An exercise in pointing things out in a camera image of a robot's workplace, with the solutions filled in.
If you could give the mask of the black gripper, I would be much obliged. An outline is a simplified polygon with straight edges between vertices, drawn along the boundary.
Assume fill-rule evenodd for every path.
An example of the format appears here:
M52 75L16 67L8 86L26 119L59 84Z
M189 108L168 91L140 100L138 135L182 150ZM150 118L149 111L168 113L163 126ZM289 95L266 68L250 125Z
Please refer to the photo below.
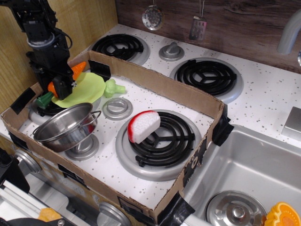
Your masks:
M72 71L67 60L70 57L64 35L50 35L45 40L27 39L33 49L27 53L31 68L43 89L52 81L59 100L67 98L73 90Z

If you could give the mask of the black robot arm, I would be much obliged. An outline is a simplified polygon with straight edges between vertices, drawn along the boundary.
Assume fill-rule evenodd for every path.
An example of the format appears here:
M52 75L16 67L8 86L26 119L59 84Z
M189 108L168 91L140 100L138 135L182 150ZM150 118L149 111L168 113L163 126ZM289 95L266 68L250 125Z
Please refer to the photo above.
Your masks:
M42 89L47 92L53 83L60 100L72 93L75 80L67 61L72 39L56 27L56 13L46 0L2 0L8 7L21 31L27 35L32 51L26 53Z

